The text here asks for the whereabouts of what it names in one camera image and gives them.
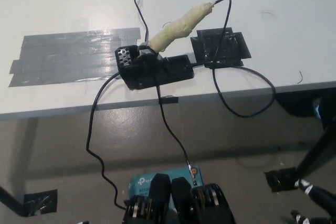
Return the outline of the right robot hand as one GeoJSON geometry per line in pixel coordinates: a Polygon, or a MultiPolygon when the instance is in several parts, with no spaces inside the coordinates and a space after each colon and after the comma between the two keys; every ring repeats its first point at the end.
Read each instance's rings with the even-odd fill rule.
{"type": "Polygon", "coordinates": [[[335,195],[331,192],[315,186],[304,179],[295,182],[295,187],[303,191],[315,204],[326,211],[329,217],[307,218],[296,210],[291,211],[291,216],[296,223],[302,224],[319,224],[319,223],[335,223],[335,195]]]}

